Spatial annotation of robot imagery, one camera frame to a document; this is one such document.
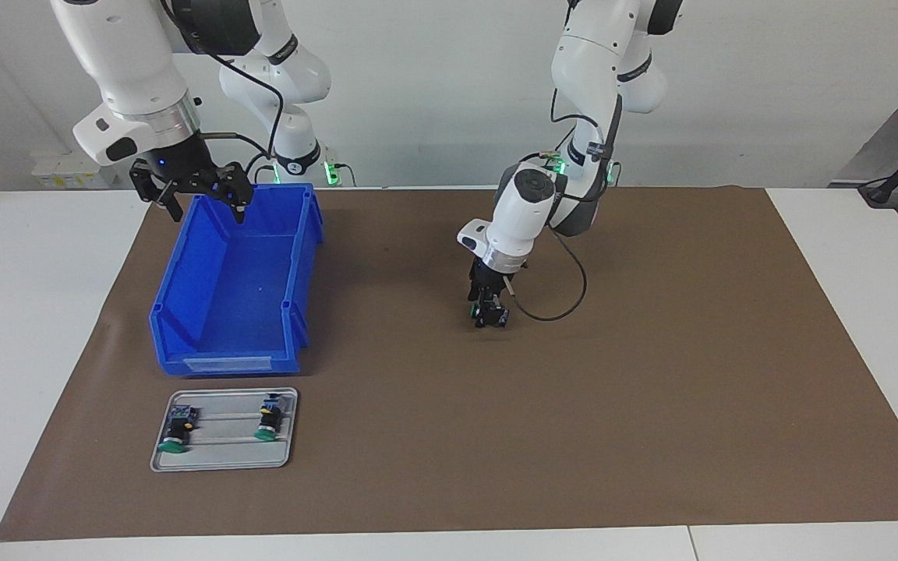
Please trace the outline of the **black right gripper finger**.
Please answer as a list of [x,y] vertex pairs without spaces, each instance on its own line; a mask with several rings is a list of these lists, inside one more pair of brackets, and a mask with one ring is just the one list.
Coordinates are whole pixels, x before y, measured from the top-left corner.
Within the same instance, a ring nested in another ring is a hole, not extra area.
[[154,181],[152,169],[150,169],[150,165],[144,159],[134,160],[132,166],[129,167],[129,180],[134,185],[140,201],[153,203],[161,207],[161,209],[167,210],[175,223],[182,221],[184,210],[179,205],[177,196],[175,196],[177,185],[174,182],[165,187],[160,187]]
[[243,166],[231,162],[214,169],[214,182],[210,187],[210,197],[229,207],[236,224],[244,224],[247,207],[253,201],[254,187]]

